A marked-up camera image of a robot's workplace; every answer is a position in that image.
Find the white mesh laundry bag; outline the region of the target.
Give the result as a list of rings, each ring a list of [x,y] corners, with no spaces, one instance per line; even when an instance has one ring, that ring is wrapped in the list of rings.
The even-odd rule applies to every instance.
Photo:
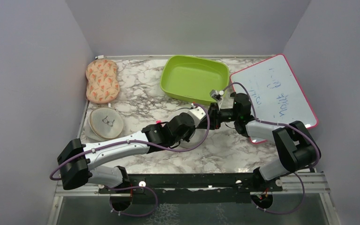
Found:
[[[183,148],[183,149],[189,149],[192,148],[194,146],[196,146],[198,143],[200,142],[200,140],[196,137],[192,137],[189,139],[189,142],[187,141],[181,141],[179,148]]]

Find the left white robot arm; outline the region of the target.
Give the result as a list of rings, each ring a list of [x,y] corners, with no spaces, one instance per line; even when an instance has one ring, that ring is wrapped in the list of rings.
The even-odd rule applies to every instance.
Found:
[[[182,112],[168,122],[148,125],[123,138],[87,144],[82,143],[79,138],[73,139],[57,157],[58,168],[51,173],[50,179],[60,180],[64,190],[73,190],[91,183],[112,187],[119,193],[124,192],[129,186],[125,168],[109,168],[104,164],[162,150],[177,152],[175,144],[189,142],[198,128],[205,129],[202,140],[186,149],[194,150],[206,139],[210,124],[210,116],[196,108],[195,113]],[[54,177],[56,172],[60,173],[60,177]]]

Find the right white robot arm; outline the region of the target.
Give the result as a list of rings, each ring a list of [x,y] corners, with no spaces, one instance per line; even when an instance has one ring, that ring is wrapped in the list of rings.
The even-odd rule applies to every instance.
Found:
[[[236,132],[244,137],[258,137],[275,144],[278,157],[253,170],[252,186],[263,191],[270,182],[283,175],[312,166],[321,158],[308,129],[301,121],[289,124],[258,121],[252,115],[252,104],[244,93],[237,93],[231,108],[222,109],[219,105],[221,94],[213,93],[216,99],[208,109],[209,120],[204,120],[198,127],[210,130],[219,129],[221,124],[233,122]]]

